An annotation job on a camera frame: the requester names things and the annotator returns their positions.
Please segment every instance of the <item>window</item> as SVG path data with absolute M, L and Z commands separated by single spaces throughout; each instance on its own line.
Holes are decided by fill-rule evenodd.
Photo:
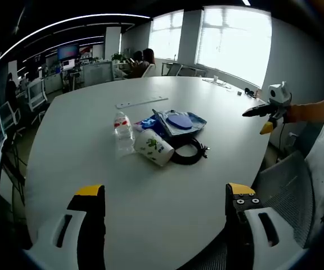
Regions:
M 154 50 L 156 58 L 178 59 L 182 21 L 183 10 L 153 19 L 148 47 Z
M 262 87 L 271 36 L 271 15 L 267 12 L 205 7 L 196 62 Z

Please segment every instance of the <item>potted plant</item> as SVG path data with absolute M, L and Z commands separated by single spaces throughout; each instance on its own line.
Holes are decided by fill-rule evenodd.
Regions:
M 121 62 L 124 59 L 124 56 L 121 53 L 115 53 L 112 55 L 112 61 L 114 61 L 116 64 Z

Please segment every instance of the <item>water bottle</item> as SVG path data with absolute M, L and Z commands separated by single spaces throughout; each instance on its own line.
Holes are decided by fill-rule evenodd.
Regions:
M 117 112 L 114 122 L 116 136 L 116 150 L 118 156 L 125 156 L 134 152 L 134 134 L 128 117 L 121 111 Z

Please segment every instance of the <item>white table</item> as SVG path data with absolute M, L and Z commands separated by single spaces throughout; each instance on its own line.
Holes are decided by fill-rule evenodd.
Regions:
M 226 222 L 225 186 L 251 185 L 269 135 L 259 131 L 267 118 L 244 118 L 256 106 L 201 78 L 152 77 L 104 83 L 56 97 L 36 134 L 27 167 L 28 229 L 63 212 L 83 186 L 106 188 L 106 269 L 177 269 L 198 254 Z M 115 104 L 141 97 L 168 100 L 123 111 L 132 123 L 152 109 L 190 111 L 208 123 L 197 139 L 208 158 L 191 166 L 159 168 L 139 154 L 118 160 Z

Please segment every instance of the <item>mug with green print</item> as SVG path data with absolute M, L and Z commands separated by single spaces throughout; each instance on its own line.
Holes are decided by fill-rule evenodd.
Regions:
M 134 149 L 160 166 L 165 165 L 174 153 L 172 146 L 152 129 L 139 134 Z

